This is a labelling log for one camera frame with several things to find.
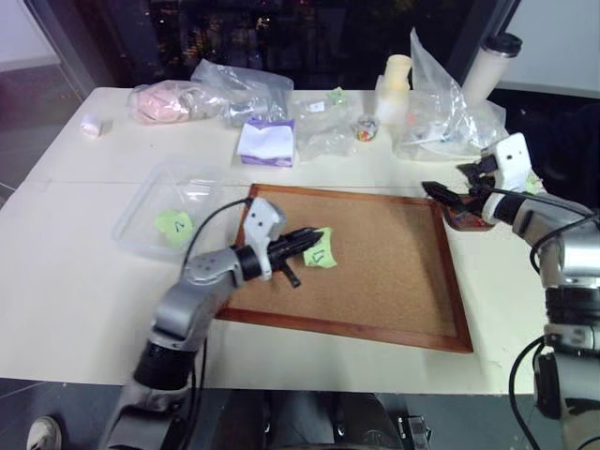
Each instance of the white wall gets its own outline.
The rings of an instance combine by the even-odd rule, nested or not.
[[[523,47],[498,87],[600,98],[600,1],[522,0],[507,31]]]
[[[0,71],[58,64],[23,0],[0,0]]]

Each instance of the clear plastic container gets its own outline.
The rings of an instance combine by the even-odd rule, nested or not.
[[[217,207],[220,196],[218,169],[185,161],[158,164],[112,229],[112,239],[128,250],[161,259],[185,253],[190,237],[173,247],[155,220],[166,211],[186,213],[193,231]]]

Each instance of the handwritten number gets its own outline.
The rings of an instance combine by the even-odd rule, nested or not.
[[[318,264],[325,257],[325,250],[321,249],[312,254],[312,261]]]

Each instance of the black cable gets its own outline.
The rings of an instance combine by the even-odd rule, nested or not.
[[[594,436],[592,438],[586,439],[581,445],[577,448],[577,450],[583,450],[584,447],[587,447],[591,443],[595,443],[596,441],[600,441],[600,434],[598,436]]]
[[[187,250],[186,250],[186,256],[184,257],[184,260],[182,261],[182,264],[181,264],[181,272],[179,274],[180,277],[183,276],[183,274],[184,274],[186,265],[188,265],[189,255],[191,254],[191,250],[194,248],[194,244],[198,240],[198,236],[200,235],[200,233],[202,232],[202,230],[204,229],[206,224],[210,220],[212,220],[221,211],[225,211],[226,209],[236,206],[237,204],[242,204],[242,203],[251,204],[251,202],[252,202],[252,199],[247,197],[245,199],[240,199],[240,200],[236,200],[235,202],[230,202],[230,203],[224,204],[219,209],[213,211],[204,220],[204,222],[200,225],[200,227],[198,227],[198,230],[196,230],[196,232],[194,233],[193,237],[191,238],[191,241],[189,241],[189,245],[187,246]],[[189,389],[189,410],[187,411],[187,430],[186,430],[185,439],[183,441],[183,445],[181,446],[181,448],[184,450],[189,448],[189,445],[191,442],[191,437],[194,432],[194,427],[195,427],[196,421],[198,420],[198,414],[200,412],[200,407],[202,404],[202,396],[203,396],[202,390],[204,389],[204,378],[205,378],[205,372],[206,372],[206,353],[207,353],[207,349],[208,349],[207,341],[208,341],[208,338],[206,338],[204,340],[204,345],[203,345],[202,373],[200,374],[200,385],[197,385],[196,365],[194,364],[191,368],[191,387]]]
[[[557,200],[549,199],[546,197],[540,197],[538,195],[533,195],[528,192],[516,192],[514,190],[497,189],[495,187],[490,187],[488,190],[490,192],[496,192],[497,194],[511,195],[513,197],[519,197],[521,199],[531,200],[532,202],[550,204],[552,206],[556,206],[558,208],[565,209],[567,211],[571,211],[572,213],[579,214],[580,216],[584,216],[584,217],[587,217],[589,215],[589,213],[580,211],[569,204],[565,204],[563,202],[559,202]]]
[[[566,211],[570,211],[572,213],[575,214],[579,214],[580,216],[583,216],[583,219],[581,220],[576,220],[575,222],[569,223],[561,228],[558,228],[552,232],[549,232],[548,234],[546,234],[544,237],[542,237],[541,239],[539,239],[535,244],[532,245],[532,249],[529,252],[529,262],[532,264],[533,270],[535,272],[537,272],[538,274],[540,273],[540,267],[537,264],[536,260],[535,260],[535,255],[537,255],[537,252],[539,251],[540,247],[543,246],[547,241],[549,241],[550,239],[555,238],[556,236],[558,236],[561,233],[564,233],[566,231],[569,231],[573,228],[576,228],[580,225],[585,225],[586,223],[588,223],[591,220],[597,219],[599,216],[597,214],[586,214],[583,211],[579,211],[571,206],[569,206],[568,204],[564,204],[552,199],[547,199],[544,197],[539,197],[536,195],[532,195],[529,194],[527,192],[515,192],[514,190],[505,190],[505,189],[497,189],[495,187],[492,187],[490,189],[491,192],[496,192],[499,194],[504,194],[504,195],[511,195],[513,197],[519,197],[521,199],[526,199],[526,200],[531,200],[533,202],[539,202],[539,203],[545,203],[545,204],[550,204],[552,206],[556,206],[559,207],[561,209],[565,209]]]
[[[227,203],[224,204],[223,206],[221,206],[219,209],[213,211],[210,216],[208,216],[204,222],[202,223],[202,225],[200,227],[198,227],[198,230],[196,230],[196,232],[194,233],[194,237],[191,238],[191,241],[189,241],[189,245],[187,246],[187,251],[186,251],[186,256],[184,257],[183,262],[181,263],[181,273],[180,273],[180,277],[182,275],[184,275],[184,270],[186,268],[186,265],[188,265],[188,261],[189,261],[189,255],[191,254],[191,250],[194,248],[194,244],[196,244],[196,240],[198,239],[198,236],[200,235],[201,231],[203,230],[203,228],[206,226],[206,224],[213,219],[214,216],[216,216],[218,213],[220,213],[221,211],[225,211],[226,209],[231,208],[232,206],[236,206],[237,204],[250,204],[252,202],[252,199],[247,197],[245,199],[241,199],[241,200],[236,200],[235,202],[231,202],[231,203]]]
[[[529,262],[532,264],[533,270],[535,272],[537,272],[538,274],[540,273],[540,267],[537,264],[537,262],[535,261],[535,255],[537,255],[537,252],[539,251],[541,246],[543,246],[550,239],[554,239],[559,234],[567,232],[567,231],[569,231],[573,228],[579,227],[581,225],[585,225],[586,223],[588,223],[589,221],[594,220],[594,219],[596,219],[595,215],[586,216],[580,220],[571,222],[561,228],[557,228],[556,230],[549,232],[544,237],[540,238],[535,244],[532,245],[532,249],[529,252]]]
[[[202,372],[200,374],[200,384],[196,384],[197,380],[195,363],[191,369],[192,385],[190,388],[191,392],[189,397],[189,410],[187,411],[187,430],[186,437],[181,445],[181,450],[187,450],[191,445],[191,437],[194,434],[194,428],[198,422],[198,414],[200,413],[200,408],[202,406],[204,380],[206,374],[206,355],[208,354],[208,337],[204,339],[202,348]]]
[[[540,353],[544,350],[544,347],[546,347],[546,344],[544,342],[542,342],[540,345],[537,346],[537,349],[535,349],[535,352],[533,352],[533,357],[532,357],[533,370],[535,370],[535,358],[537,358],[540,355]]]
[[[518,410],[517,399],[515,397],[515,378],[517,376],[518,367],[520,366],[523,358],[534,347],[539,346],[540,344],[543,344],[543,343],[544,343],[544,337],[539,337],[535,341],[528,344],[527,347],[525,347],[521,351],[521,353],[518,354],[517,358],[515,359],[515,363],[513,364],[513,367],[510,369],[510,377],[508,378],[508,399],[510,401],[510,408],[513,410],[513,414],[515,415],[515,418],[517,419],[518,425],[523,430],[523,434],[525,435],[525,437],[531,444],[532,450],[540,450],[540,446],[537,444],[537,441],[535,440],[534,436],[532,435],[532,432],[529,430],[527,423],[525,423],[525,421],[523,420],[523,416],[521,415],[520,411]]]
[[[191,367],[191,387],[189,388],[189,409],[187,410],[187,423],[191,424],[194,418],[194,404],[196,403],[196,364]]]

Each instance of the white bottle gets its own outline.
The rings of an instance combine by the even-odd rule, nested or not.
[[[477,106],[488,98],[510,62],[517,57],[521,44],[521,39],[508,33],[491,36],[484,41],[462,84],[462,95],[467,105]]]
[[[375,115],[382,125],[401,125],[409,109],[408,82],[413,60],[403,54],[387,58],[385,72],[375,86]]]

